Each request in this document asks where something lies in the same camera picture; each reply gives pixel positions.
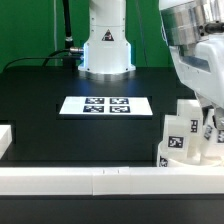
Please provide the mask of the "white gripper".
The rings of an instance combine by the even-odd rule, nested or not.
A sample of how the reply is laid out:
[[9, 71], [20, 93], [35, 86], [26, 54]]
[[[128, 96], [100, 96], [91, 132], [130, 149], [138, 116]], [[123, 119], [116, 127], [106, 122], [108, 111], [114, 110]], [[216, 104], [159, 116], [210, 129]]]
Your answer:
[[182, 56], [180, 47], [169, 50], [180, 81], [195, 93], [216, 105], [215, 126], [224, 130], [224, 23], [205, 26], [209, 35], [193, 46], [192, 56]]

